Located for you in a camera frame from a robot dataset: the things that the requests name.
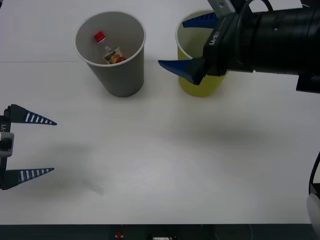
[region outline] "yellow paper cup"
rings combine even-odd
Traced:
[[[204,45],[212,33],[212,29],[195,27],[184,28],[182,23],[186,20],[208,13],[212,13],[212,10],[196,11],[186,16],[178,24],[175,31],[175,41],[178,46],[178,60],[188,60],[202,56]],[[179,84],[181,88],[191,96],[207,97],[217,90],[224,78],[225,76],[207,75],[203,78],[200,85],[194,85],[183,77],[179,77]]]

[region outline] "cup rim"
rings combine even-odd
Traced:
[[[194,11],[194,12],[191,12],[189,13],[187,16],[185,16],[184,18],[181,19],[181,21],[178,23],[178,25],[176,26],[176,29],[175,29],[175,42],[178,46],[178,48],[180,49],[180,51],[188,58],[188,59],[192,59],[193,57],[190,56],[188,53],[186,53],[186,51],[181,47],[180,45],[180,42],[178,40],[178,30],[179,30],[179,27],[180,25],[185,21],[186,18],[188,18],[189,16],[195,14],[195,13],[200,13],[200,12],[213,12],[214,10],[212,9],[200,9],[200,10],[197,10],[197,11]]]
[[[126,14],[126,15],[129,15],[131,17],[133,17],[135,20],[137,20],[137,22],[141,25],[142,29],[143,29],[143,41],[142,41],[142,44],[140,46],[140,48],[138,49],[138,51],[135,52],[135,54],[133,54],[131,57],[129,57],[128,59],[122,61],[122,62],[119,62],[119,63],[114,63],[114,64],[99,64],[99,63],[94,63],[92,61],[89,61],[87,59],[85,59],[78,51],[77,49],[77,46],[76,46],[76,37],[77,37],[77,34],[78,34],[78,31],[79,29],[82,27],[82,25],[88,21],[89,19],[97,16],[97,15],[100,15],[100,14],[103,14],[103,13],[121,13],[121,14]],[[130,60],[134,59],[140,52],[141,50],[144,48],[144,45],[145,45],[145,42],[146,42],[146,29],[145,29],[145,26],[142,24],[141,21],[139,21],[138,18],[136,18],[136,16],[132,15],[132,14],[129,14],[125,11],[102,11],[102,12],[98,12],[97,14],[95,15],[92,15],[92,16],[89,16],[87,17],[85,20],[83,20],[81,22],[81,24],[78,26],[76,32],[75,32],[75,36],[74,36],[74,40],[73,40],[73,47],[74,47],[74,50],[75,52],[78,54],[78,56],[84,60],[87,64],[90,64],[90,65],[93,65],[93,66],[96,66],[96,67],[102,67],[102,68],[112,68],[112,67],[116,67],[116,66],[119,66],[119,65],[122,65],[122,64],[125,64],[127,62],[129,62]]]

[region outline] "small bottle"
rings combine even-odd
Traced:
[[[106,36],[102,31],[94,35],[94,38],[98,43],[99,51],[106,64],[117,64],[126,60],[119,47],[112,49],[108,46]]]

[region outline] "gray paper cup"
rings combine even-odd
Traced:
[[[125,61],[104,64],[94,38],[100,31],[108,42],[120,47]],[[108,11],[84,21],[75,35],[74,48],[107,91],[123,98],[137,93],[144,84],[145,41],[146,30],[139,20],[124,12]]]

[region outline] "paper cup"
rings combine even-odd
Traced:
[[[102,31],[108,42],[119,46],[126,60],[104,64],[103,53],[97,52],[94,35]],[[144,45],[146,30],[134,16],[109,11],[89,17],[77,30],[74,39],[76,53],[116,97],[129,97],[144,84]]]
[[[182,23],[186,20],[212,13],[212,10],[196,11],[186,16],[178,24],[175,31],[175,41],[178,46],[178,60],[188,60],[192,58],[201,57],[203,54],[203,48],[207,42],[212,29],[208,28],[195,28],[195,27],[183,27]],[[200,85],[194,85],[179,77],[179,84],[181,88],[189,95],[196,97],[206,97],[212,95],[225,76],[206,76],[203,78]]]

